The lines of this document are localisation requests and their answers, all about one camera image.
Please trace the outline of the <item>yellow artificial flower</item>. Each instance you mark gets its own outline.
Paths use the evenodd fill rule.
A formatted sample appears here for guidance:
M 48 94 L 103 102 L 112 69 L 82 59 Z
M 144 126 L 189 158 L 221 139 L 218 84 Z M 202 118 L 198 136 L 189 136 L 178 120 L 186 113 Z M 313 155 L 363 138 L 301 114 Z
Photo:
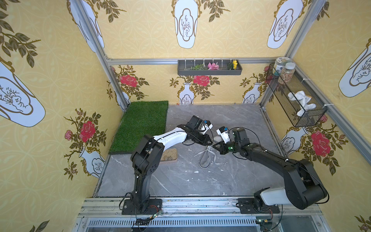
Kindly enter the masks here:
M 232 62 L 232 64 L 233 64 L 233 69 L 234 69 L 234 70 L 237 69 L 237 65 L 238 65 L 237 60 L 234 60 L 234 61 Z

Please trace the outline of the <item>white shoelace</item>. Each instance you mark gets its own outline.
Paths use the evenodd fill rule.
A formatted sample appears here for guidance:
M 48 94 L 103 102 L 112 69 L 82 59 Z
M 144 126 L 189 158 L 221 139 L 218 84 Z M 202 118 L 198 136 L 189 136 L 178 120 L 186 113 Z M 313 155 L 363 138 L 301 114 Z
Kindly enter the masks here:
M 207 146 L 203 151 L 196 154 L 200 156 L 199 166 L 203 169 L 207 169 L 212 163 L 220 165 L 220 162 L 216 161 L 217 151 L 211 146 Z

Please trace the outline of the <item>white plush toy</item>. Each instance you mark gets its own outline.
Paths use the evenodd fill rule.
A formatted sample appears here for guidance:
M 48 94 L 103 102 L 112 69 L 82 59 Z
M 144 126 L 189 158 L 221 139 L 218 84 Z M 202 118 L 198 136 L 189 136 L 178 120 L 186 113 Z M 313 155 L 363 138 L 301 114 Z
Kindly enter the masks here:
M 290 92 L 288 98 L 290 101 L 297 101 L 299 103 L 300 110 L 297 111 L 297 116 L 299 117 L 302 117 L 306 111 L 316 108 L 315 103 L 309 103 L 312 97 L 307 96 L 304 91 L 298 91 L 295 94 Z

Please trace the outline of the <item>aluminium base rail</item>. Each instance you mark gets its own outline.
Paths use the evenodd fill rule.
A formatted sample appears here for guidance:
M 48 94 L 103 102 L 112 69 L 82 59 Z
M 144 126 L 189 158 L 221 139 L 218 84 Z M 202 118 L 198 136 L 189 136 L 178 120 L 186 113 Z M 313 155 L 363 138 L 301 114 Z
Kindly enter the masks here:
M 119 229 L 146 232 L 155 228 L 210 229 L 225 227 L 268 232 L 329 232 L 319 206 L 299 210 L 291 205 L 267 206 L 256 210 L 248 196 L 156 197 L 144 213 L 128 199 L 87 198 L 72 231 Z

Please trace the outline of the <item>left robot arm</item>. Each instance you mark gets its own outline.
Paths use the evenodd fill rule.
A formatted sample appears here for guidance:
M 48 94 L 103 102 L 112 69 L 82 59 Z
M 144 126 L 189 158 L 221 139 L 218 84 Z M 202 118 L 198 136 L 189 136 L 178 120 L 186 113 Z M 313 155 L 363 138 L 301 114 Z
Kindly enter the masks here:
M 207 134 L 212 123 L 193 116 L 187 124 L 180 124 L 173 130 L 161 135 L 145 135 L 131 155 L 135 182 L 132 192 L 128 192 L 119 203 L 122 215 L 150 215 L 158 213 L 162 208 L 160 198 L 150 197 L 150 180 L 160 164 L 163 152 L 191 140 L 202 146 L 212 145 Z

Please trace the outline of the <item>glass jar white lid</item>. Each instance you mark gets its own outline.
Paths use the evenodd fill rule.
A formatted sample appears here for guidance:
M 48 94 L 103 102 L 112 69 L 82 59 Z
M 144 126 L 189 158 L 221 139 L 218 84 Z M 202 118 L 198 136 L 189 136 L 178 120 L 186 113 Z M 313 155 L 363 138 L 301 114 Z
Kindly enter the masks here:
M 281 85 L 287 84 L 293 77 L 293 74 L 295 72 L 296 64 L 293 62 L 288 62 L 285 64 L 285 67 L 280 72 L 280 78 L 278 79 L 278 82 Z

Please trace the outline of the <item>grey canvas sneaker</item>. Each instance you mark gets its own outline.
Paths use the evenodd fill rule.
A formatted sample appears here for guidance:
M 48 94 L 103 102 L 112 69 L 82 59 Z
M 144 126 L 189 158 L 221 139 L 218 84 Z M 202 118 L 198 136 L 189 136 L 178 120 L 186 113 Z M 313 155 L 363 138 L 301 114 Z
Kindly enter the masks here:
M 213 145 L 216 143 L 219 143 L 222 141 L 222 138 L 220 135 L 216 135 L 213 137 L 214 141 L 213 144 L 210 146 L 207 146 L 203 151 L 199 152 L 198 155 L 200 155 L 200 160 L 199 160 L 199 166 L 202 169 L 207 169 L 209 166 L 214 163 L 215 165 L 220 165 L 222 164 L 221 162 L 216 161 L 216 152 L 217 150 L 213 148 Z

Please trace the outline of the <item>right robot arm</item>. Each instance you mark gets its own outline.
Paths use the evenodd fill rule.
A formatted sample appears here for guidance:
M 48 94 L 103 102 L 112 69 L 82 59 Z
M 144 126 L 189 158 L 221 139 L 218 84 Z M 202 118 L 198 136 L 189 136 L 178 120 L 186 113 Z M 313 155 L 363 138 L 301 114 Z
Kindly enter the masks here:
M 284 180 L 281 188 L 263 188 L 254 194 L 254 206 L 292 205 L 304 210 L 313 204 L 325 204 L 330 195 L 313 165 L 306 159 L 295 160 L 265 149 L 260 143 L 250 142 L 246 128 L 217 129 L 221 141 L 213 148 L 221 155 L 238 153 L 244 160 L 259 163 L 279 174 Z

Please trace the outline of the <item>green artificial grass mat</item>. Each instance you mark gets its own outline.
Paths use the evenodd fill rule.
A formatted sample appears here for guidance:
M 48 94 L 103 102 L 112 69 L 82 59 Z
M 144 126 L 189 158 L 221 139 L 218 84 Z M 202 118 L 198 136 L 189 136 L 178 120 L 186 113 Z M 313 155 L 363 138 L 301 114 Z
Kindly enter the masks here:
M 169 103 L 167 101 L 136 101 L 123 115 L 109 154 L 132 153 L 144 135 L 165 133 Z

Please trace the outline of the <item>pink artificial flower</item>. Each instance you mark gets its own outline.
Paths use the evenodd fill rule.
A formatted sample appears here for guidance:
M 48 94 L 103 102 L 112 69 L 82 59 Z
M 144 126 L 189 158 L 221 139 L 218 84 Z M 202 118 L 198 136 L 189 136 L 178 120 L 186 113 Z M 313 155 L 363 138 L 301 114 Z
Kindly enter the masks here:
M 219 70 L 219 65 L 218 63 L 208 63 L 207 68 L 208 70 L 215 71 L 215 70 Z

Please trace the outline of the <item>patterned jar behind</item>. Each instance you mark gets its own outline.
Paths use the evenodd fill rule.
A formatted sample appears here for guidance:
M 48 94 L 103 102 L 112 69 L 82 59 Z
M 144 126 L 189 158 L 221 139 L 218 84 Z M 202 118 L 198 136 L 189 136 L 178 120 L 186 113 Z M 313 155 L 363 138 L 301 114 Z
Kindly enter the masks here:
M 291 62 L 291 59 L 288 57 L 278 57 L 275 60 L 274 66 L 273 66 L 273 74 L 275 76 L 279 76 L 282 69 L 285 67 L 287 63 Z

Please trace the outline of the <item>grey wall planter shelf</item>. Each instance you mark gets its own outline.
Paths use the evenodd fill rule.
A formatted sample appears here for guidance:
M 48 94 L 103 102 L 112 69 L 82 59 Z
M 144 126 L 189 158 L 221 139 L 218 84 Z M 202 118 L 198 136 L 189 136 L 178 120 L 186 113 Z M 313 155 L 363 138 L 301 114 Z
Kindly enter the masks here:
M 237 59 L 183 59 L 177 61 L 179 76 L 241 75 L 242 66 Z

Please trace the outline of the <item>green artificial plant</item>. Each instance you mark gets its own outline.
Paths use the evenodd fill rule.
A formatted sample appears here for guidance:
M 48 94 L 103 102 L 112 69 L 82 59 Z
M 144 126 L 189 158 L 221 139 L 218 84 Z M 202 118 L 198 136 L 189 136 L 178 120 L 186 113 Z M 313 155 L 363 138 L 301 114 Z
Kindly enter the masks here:
M 192 71 L 199 71 L 199 70 L 205 70 L 205 65 L 204 64 L 198 64 L 193 67 L 187 68 L 187 70 L 192 70 Z

